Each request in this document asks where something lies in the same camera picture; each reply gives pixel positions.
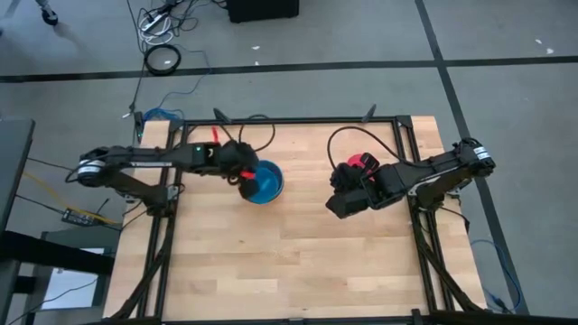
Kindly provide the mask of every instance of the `blue bowl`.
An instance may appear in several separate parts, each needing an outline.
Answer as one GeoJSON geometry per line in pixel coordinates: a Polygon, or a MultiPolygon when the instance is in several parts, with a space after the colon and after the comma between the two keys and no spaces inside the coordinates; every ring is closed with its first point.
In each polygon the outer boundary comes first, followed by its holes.
{"type": "Polygon", "coordinates": [[[283,190],[283,173],[274,163],[259,161],[256,168],[255,180],[259,184],[259,192],[248,198],[256,204],[266,204],[274,200],[283,190]]]}

